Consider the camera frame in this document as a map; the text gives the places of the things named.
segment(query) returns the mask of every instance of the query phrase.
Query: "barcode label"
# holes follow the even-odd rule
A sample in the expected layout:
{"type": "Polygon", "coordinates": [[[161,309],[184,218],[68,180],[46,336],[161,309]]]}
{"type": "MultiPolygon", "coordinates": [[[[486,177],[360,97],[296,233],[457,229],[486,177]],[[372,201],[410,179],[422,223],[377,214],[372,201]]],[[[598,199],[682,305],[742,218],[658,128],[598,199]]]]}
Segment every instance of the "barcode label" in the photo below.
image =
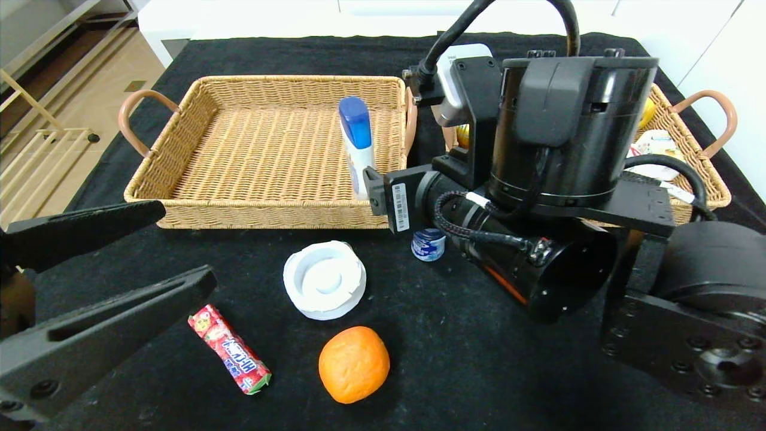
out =
{"type": "Polygon", "coordinates": [[[407,186],[404,183],[391,186],[394,194],[394,217],[396,218],[396,232],[406,231],[410,228],[410,215],[407,210],[407,186]]]}
{"type": "Polygon", "coordinates": [[[692,204],[692,202],[694,202],[694,195],[692,193],[687,192],[686,190],[678,187],[675,184],[662,181],[660,183],[660,187],[664,187],[668,189],[668,194],[670,194],[671,196],[675,196],[676,198],[682,200],[683,202],[686,202],[690,205],[692,204]]]}

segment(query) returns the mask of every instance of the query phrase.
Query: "white bottle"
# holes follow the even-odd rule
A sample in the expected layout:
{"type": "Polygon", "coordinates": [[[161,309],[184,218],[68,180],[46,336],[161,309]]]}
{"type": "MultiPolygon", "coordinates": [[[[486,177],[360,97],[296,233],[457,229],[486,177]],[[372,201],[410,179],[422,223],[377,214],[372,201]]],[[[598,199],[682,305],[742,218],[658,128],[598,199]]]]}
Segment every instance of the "white bottle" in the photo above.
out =
{"type": "Polygon", "coordinates": [[[370,114],[365,102],[358,97],[346,97],[338,104],[340,130],[348,154],[349,171],[354,199],[367,200],[363,172],[367,166],[375,168],[372,150],[370,114]]]}

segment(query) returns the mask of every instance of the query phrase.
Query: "small jar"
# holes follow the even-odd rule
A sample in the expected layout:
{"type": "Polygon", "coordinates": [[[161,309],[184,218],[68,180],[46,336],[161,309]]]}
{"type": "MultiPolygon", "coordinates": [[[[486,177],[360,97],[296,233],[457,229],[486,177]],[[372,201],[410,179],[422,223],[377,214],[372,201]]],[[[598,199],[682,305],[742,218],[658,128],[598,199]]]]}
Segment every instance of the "small jar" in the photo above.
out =
{"type": "Polygon", "coordinates": [[[412,254],[423,262],[433,262],[444,254],[447,237],[436,228],[423,229],[412,236],[412,254]]]}

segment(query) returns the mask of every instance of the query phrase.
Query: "bottle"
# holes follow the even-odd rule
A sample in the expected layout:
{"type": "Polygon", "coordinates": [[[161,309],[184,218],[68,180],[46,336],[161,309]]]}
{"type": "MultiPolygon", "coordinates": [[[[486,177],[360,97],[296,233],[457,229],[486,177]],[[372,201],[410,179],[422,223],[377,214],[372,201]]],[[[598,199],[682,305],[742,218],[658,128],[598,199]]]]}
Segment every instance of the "bottle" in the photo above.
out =
{"type": "Polygon", "coordinates": [[[341,99],[338,104],[338,113],[340,114],[340,130],[348,154],[347,162],[351,172],[354,199],[367,200],[369,197],[362,172],[367,166],[375,168],[370,114],[365,102],[358,97],[341,99]]]}
{"type": "Polygon", "coordinates": [[[419,230],[412,236],[412,254],[423,262],[433,262],[444,254],[447,237],[441,230],[419,230]]]}

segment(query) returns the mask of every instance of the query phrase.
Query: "white plastic lid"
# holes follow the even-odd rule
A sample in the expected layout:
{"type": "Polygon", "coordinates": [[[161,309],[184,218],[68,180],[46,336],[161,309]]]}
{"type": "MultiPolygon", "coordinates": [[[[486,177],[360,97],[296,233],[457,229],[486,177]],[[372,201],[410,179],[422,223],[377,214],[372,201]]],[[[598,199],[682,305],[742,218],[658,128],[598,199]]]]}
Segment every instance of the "white plastic lid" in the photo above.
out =
{"type": "Polygon", "coordinates": [[[318,321],[348,313],[362,299],[367,285],[362,261],[340,241],[312,244],[290,256],[282,276],[295,307],[318,321]]]}

